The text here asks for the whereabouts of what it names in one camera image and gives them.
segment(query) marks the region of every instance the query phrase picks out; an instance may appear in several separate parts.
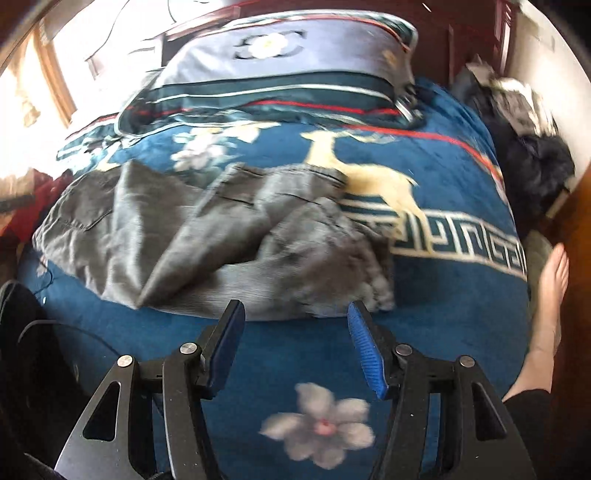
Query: silver bolt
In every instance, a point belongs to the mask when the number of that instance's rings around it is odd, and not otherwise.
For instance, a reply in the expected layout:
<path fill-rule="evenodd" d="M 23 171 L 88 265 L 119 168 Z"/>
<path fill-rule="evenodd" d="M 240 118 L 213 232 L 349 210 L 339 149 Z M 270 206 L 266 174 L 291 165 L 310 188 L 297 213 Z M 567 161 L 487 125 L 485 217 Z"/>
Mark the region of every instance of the silver bolt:
<path fill-rule="evenodd" d="M 401 343 L 400 345 L 396 346 L 396 353 L 402 356 L 408 356 L 413 352 L 413 347 L 407 345 L 406 343 Z"/>
<path fill-rule="evenodd" d="M 460 365 L 466 368 L 472 368 L 474 365 L 476 365 L 476 362 L 471 356 L 462 355 L 460 357 Z"/>
<path fill-rule="evenodd" d="M 134 357 L 132 357 L 131 355 L 123 355 L 117 359 L 117 365 L 119 365 L 120 367 L 128 367 L 132 363 L 134 363 Z"/>
<path fill-rule="evenodd" d="M 190 355 L 191 353 L 195 353 L 197 350 L 197 345 L 195 345 L 193 342 L 184 343 L 181 345 L 180 350 L 183 355 Z"/>

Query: gray clothing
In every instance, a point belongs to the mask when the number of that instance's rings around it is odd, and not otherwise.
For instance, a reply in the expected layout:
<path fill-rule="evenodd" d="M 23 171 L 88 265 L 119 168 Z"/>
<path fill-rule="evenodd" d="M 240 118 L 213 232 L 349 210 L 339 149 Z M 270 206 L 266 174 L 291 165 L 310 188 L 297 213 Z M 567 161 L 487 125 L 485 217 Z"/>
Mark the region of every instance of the gray clothing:
<path fill-rule="evenodd" d="M 134 309 L 215 318 L 238 299 L 249 320 L 341 316 L 352 300 L 392 309 L 387 241 L 340 211 L 345 184 L 326 168 L 233 164 L 203 190 L 130 161 L 73 182 L 33 245 Z"/>

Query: wall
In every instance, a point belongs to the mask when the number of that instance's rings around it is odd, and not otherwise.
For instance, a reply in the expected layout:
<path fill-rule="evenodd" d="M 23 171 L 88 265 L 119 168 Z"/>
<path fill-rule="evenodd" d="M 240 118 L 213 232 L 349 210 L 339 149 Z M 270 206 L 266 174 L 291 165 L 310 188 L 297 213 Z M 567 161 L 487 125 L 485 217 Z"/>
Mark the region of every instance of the wall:
<path fill-rule="evenodd" d="M 548 18 L 528 1 L 521 10 L 506 76 L 529 83 L 552 111 L 576 166 L 573 188 L 591 160 L 591 82 Z"/>

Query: yellow deer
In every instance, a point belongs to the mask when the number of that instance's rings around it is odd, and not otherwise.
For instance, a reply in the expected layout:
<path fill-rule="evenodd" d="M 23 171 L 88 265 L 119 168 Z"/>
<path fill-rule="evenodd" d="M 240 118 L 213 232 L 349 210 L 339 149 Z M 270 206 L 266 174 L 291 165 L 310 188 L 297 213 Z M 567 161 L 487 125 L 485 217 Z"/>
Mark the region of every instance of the yellow deer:
<path fill-rule="evenodd" d="M 358 196 L 382 197 L 386 204 L 396 212 L 403 225 L 406 223 L 407 214 L 417 217 L 423 227 L 427 250 L 433 252 L 433 236 L 429 228 L 429 221 L 413 198 L 412 188 L 418 185 L 414 179 L 383 165 L 343 163 L 335 156 L 336 138 L 352 137 L 364 143 L 383 143 L 383 141 L 380 141 L 375 135 L 353 135 L 347 131 L 318 130 L 302 133 L 301 136 L 312 140 L 312 146 L 304 163 L 341 171 L 348 177 L 347 193 Z"/>

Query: blue blanket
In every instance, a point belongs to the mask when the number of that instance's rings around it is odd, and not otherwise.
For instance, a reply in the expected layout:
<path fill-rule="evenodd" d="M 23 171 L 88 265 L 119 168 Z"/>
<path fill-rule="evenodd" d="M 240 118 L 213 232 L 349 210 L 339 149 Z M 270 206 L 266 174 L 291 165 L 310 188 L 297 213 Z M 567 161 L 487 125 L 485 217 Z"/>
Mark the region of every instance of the blue blanket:
<path fill-rule="evenodd" d="M 421 106 L 427 122 L 416 131 L 240 122 L 176 126 L 138 141 L 118 138 L 114 119 L 104 118 L 70 137 L 59 159 L 83 173 L 134 158 L 200 186 L 233 161 L 257 167 L 338 163 L 350 178 L 366 179 L 352 182 L 343 210 L 396 239 L 397 306 L 375 320 L 425 355 L 449 360 L 472 355 L 504 394 L 527 347 L 525 255 L 484 124 L 441 88 L 419 83 L 433 98 Z M 392 179 L 403 177 L 410 188 L 393 188 Z M 48 285 L 50 275 L 38 254 L 28 251 L 19 271 L 32 291 L 42 289 L 37 297 L 49 317 L 99 335 L 139 360 L 170 353 L 213 322 L 101 301 L 75 278 L 49 268 L 53 282 Z M 64 329 L 59 336 L 80 383 L 93 391 L 116 357 L 79 332 Z M 301 382 L 322 385 L 337 399 L 368 401 L 374 447 L 349 452 L 340 466 L 325 471 L 309 460 L 290 460 L 281 443 L 259 434 L 270 415 L 297 411 L 294 386 Z M 366 385 L 346 319 L 294 319 L 247 324 L 226 389 L 204 410 L 229 478 L 342 480 L 368 476 L 389 404 L 377 401 Z M 430 432 L 429 455 L 435 447 L 436 434 Z"/>

